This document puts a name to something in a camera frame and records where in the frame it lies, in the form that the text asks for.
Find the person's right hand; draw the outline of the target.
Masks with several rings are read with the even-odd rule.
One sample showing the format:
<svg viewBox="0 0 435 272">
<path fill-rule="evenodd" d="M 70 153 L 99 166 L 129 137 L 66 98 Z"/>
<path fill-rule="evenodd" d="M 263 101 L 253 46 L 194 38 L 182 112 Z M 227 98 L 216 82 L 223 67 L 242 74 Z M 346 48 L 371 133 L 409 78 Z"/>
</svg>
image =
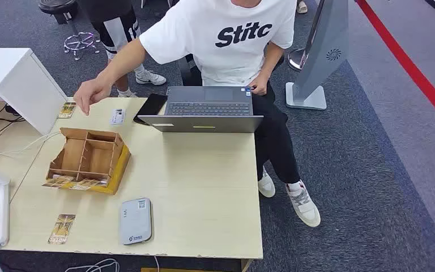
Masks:
<svg viewBox="0 0 435 272">
<path fill-rule="evenodd" d="M 100 78 L 85 81 L 74 94 L 74 101 L 81 111 L 88 116 L 90 106 L 107 98 L 110 95 L 112 85 L 113 83 Z"/>
</svg>

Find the person's left hand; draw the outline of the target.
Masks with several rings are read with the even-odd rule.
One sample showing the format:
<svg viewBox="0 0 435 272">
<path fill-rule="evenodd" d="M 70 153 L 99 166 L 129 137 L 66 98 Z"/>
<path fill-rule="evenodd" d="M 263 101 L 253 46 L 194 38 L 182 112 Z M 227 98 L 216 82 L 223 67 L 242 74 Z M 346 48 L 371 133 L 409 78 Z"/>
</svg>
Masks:
<svg viewBox="0 0 435 272">
<path fill-rule="evenodd" d="M 269 77 L 270 76 L 268 74 L 260 73 L 248 84 L 248 86 L 251 88 L 251 92 L 259 96 L 266 95 Z"/>
</svg>

